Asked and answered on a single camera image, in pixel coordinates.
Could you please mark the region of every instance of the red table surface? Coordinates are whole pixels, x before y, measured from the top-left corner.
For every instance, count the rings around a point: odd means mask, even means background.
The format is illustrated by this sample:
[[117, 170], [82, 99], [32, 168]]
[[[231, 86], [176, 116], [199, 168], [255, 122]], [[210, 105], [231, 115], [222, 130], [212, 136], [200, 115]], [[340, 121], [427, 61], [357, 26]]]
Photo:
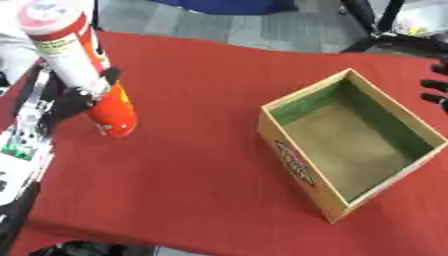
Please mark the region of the red table surface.
[[[445, 114], [419, 99], [420, 79], [442, 78], [429, 71], [434, 61], [101, 39], [124, 70], [138, 128], [101, 137], [85, 116], [58, 127], [56, 158], [13, 255], [58, 239], [226, 255], [448, 255], [448, 151], [331, 225], [256, 133], [260, 105], [355, 68], [447, 135]], [[9, 121], [2, 114], [1, 126]]]

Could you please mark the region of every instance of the can cap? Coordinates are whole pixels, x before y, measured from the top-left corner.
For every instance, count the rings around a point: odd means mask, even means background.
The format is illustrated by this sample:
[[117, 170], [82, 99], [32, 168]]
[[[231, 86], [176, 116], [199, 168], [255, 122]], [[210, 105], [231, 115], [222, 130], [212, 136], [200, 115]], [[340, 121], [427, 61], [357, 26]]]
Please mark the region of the can cap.
[[66, 28], [82, 14], [72, 0], [33, 0], [18, 13], [21, 28], [30, 35], [45, 35]]

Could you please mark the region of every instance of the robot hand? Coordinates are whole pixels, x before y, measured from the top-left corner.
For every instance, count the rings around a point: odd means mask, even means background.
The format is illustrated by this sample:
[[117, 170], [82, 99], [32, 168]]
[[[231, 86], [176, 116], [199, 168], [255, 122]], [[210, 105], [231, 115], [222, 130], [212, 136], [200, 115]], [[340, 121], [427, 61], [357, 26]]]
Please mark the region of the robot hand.
[[[117, 68], [110, 68], [98, 83], [111, 86], [118, 75]], [[0, 255], [11, 247], [36, 200], [40, 180], [54, 157], [55, 126], [96, 101], [95, 94], [65, 86], [45, 64], [29, 72], [12, 113], [15, 122], [0, 133]]]
[[[440, 60], [440, 64], [434, 64], [431, 67], [433, 72], [448, 76], [448, 56]], [[425, 88], [435, 89], [443, 93], [448, 92], [448, 83], [435, 80], [422, 80], [421, 85]], [[439, 104], [440, 107], [448, 113], [448, 98], [438, 94], [422, 93], [423, 100]]]

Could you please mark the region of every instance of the open wooden tray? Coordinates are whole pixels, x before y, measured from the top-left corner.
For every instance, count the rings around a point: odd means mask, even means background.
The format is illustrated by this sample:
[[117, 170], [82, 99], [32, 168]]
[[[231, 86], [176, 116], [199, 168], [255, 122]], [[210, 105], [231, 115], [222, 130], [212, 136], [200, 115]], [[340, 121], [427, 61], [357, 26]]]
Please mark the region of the open wooden tray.
[[258, 130], [332, 223], [447, 145], [352, 69], [262, 106]]

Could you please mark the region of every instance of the cylindrical can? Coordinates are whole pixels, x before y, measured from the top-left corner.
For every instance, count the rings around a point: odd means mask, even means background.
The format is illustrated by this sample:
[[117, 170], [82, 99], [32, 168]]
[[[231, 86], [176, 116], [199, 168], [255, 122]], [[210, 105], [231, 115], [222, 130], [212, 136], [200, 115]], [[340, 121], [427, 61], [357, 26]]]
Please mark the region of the cylindrical can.
[[119, 81], [106, 92], [106, 84], [98, 86], [101, 73], [111, 65], [82, 9], [72, 0], [33, 0], [18, 16], [40, 55], [67, 86], [102, 95], [87, 111], [100, 131], [115, 137], [129, 134], [137, 116]]

